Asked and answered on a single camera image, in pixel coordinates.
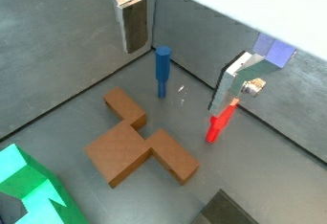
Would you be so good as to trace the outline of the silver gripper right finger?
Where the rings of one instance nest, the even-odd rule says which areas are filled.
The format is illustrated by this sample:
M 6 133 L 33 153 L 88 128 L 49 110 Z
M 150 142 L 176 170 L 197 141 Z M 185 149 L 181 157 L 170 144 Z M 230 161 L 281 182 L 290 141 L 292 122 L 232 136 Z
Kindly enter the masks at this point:
M 280 70 L 280 67 L 264 59 L 258 54 L 242 51 L 222 67 L 214 92 L 208 105 L 213 116 L 221 114 L 233 98 L 242 94 L 256 96 L 264 85 L 264 75 Z

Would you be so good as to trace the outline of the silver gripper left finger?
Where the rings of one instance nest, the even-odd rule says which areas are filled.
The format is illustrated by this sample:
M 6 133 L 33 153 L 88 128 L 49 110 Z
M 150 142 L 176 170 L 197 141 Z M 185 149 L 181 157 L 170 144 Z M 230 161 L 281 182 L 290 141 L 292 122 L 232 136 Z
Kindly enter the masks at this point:
M 146 43 L 146 0 L 113 0 L 120 23 L 122 45 L 128 54 Z

